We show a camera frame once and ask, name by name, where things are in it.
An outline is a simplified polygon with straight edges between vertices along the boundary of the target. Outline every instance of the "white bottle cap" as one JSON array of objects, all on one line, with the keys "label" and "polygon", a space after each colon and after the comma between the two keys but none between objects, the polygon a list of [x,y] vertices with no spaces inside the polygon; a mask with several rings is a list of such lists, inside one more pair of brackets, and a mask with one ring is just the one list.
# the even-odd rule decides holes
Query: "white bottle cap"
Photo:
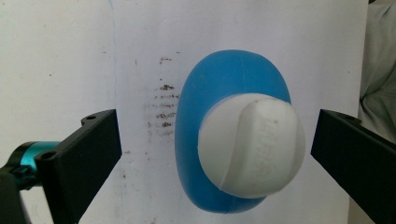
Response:
[{"label": "white bottle cap", "polygon": [[283,189],[304,159],[304,131],[289,103],[247,93],[206,114],[198,139],[200,163],[219,189],[260,198]]}]

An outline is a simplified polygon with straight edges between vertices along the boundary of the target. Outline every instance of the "teal metal part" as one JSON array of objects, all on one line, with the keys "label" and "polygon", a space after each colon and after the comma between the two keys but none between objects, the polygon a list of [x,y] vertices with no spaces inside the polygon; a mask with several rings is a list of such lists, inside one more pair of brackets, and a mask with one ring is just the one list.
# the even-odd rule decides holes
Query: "teal metal part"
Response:
[{"label": "teal metal part", "polygon": [[60,142],[35,142],[25,151],[20,165],[28,165],[36,173],[35,156],[47,150],[51,150],[59,145]]}]

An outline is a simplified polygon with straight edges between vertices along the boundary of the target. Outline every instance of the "black plastic bracket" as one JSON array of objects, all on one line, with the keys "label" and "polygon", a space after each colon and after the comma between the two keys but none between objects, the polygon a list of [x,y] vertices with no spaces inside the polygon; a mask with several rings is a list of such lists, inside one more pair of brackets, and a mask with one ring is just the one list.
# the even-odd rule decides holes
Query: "black plastic bracket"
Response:
[{"label": "black plastic bracket", "polygon": [[38,179],[19,178],[26,173],[21,158],[32,143],[11,154],[0,169],[0,224],[30,223],[19,190],[37,182],[44,188],[54,223],[79,222],[121,156],[116,110],[92,114],[81,123],[57,147],[35,156]]},{"label": "black plastic bracket", "polygon": [[375,223],[396,223],[396,145],[359,119],[320,110],[311,155]]}]

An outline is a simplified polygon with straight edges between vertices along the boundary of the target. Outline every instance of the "white cloth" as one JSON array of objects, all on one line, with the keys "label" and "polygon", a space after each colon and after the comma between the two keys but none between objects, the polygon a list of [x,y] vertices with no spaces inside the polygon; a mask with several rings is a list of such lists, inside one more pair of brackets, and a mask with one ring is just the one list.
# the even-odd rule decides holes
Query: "white cloth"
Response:
[{"label": "white cloth", "polygon": [[396,143],[396,3],[370,5],[361,77],[362,125]]}]

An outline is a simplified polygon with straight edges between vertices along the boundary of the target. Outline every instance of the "white paper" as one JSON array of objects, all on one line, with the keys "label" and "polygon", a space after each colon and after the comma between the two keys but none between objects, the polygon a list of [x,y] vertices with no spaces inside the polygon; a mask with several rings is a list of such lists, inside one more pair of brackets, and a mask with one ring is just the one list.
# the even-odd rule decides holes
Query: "white paper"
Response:
[{"label": "white paper", "polygon": [[[123,156],[80,223],[347,223],[347,194],[309,151],[320,108],[358,113],[365,2],[3,3],[2,164],[23,142],[62,140],[81,118],[118,109]],[[296,178],[236,215],[196,208],[180,186],[174,155],[183,83],[222,49],[259,53],[278,68],[307,143]],[[41,191],[24,192],[25,204],[33,223],[51,223]]]}]

